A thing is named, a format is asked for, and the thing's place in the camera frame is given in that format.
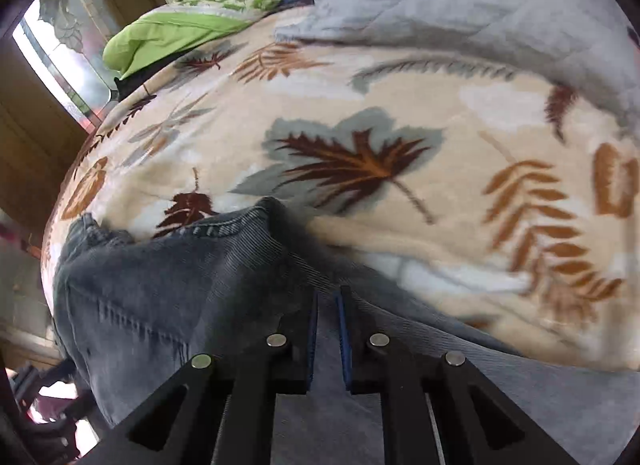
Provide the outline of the grey washed denim pants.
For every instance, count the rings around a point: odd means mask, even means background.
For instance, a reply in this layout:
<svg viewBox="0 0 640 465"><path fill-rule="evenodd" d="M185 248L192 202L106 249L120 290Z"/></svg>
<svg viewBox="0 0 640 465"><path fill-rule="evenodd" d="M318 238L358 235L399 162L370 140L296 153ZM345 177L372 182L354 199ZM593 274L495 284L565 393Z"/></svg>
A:
<svg viewBox="0 0 640 465"><path fill-rule="evenodd" d="M274 199L140 242L80 216L55 271L54 321L64 351L114 425L194 355L236 355L317 292L314 381L306 397L279 401L274 460L378 464L380 404L349 395L341 378L334 292L344 284L386 334L412 350L463 352L579 463L613 463L638 429L637 373L524 358L325 247Z"/></svg>

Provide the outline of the grey quilted pillow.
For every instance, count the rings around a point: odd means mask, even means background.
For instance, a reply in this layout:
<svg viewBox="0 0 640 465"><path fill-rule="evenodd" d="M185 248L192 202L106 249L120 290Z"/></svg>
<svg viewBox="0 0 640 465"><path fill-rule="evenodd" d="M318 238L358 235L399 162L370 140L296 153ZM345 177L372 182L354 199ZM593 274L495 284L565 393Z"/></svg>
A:
<svg viewBox="0 0 640 465"><path fill-rule="evenodd" d="M280 36L424 47L497 61L575 88L639 125L639 51L615 0L313 0Z"/></svg>

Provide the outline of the green patterned folded blanket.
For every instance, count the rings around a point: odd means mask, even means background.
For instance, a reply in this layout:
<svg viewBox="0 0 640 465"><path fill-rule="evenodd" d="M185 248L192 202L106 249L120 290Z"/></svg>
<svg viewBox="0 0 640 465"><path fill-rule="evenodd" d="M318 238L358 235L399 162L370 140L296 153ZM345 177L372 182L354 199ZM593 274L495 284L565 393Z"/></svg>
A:
<svg viewBox="0 0 640 465"><path fill-rule="evenodd" d="M122 77L176 52L239 33L281 0L172 0L125 26L104 47L102 59Z"/></svg>

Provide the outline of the leaf print bed blanket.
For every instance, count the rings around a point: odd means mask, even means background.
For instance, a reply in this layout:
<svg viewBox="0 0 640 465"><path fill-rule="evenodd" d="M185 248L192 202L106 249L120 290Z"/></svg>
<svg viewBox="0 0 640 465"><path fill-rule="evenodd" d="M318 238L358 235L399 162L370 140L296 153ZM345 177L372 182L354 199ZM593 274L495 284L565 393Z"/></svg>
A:
<svg viewBox="0 0 640 465"><path fill-rule="evenodd" d="M148 240L272 196L324 243L539 360L639 365L639 150L575 89L416 48L278 40L172 61L81 148L44 286L89 213Z"/></svg>

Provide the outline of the wooden stained glass door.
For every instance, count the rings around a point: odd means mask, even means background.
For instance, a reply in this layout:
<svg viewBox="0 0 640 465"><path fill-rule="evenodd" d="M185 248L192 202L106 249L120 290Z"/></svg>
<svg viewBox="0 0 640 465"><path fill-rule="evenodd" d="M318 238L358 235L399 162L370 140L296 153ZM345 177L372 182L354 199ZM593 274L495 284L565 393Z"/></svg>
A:
<svg viewBox="0 0 640 465"><path fill-rule="evenodd" d="M1 0L1 211L44 228L66 170L118 100L106 43L163 0Z"/></svg>

